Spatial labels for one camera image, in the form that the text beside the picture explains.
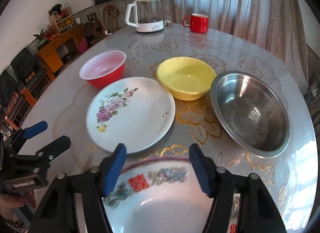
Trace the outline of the person's left hand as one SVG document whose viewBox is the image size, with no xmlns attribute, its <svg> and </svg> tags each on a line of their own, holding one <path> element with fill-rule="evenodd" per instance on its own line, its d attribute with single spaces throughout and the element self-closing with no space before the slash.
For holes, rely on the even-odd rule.
<svg viewBox="0 0 320 233">
<path fill-rule="evenodd" d="M 36 200 L 34 191 L 28 191 L 25 195 L 15 196 L 1 193 L 1 205 L 4 208 L 15 209 L 24 205 L 30 205 L 33 209 L 36 208 Z"/>
</svg>

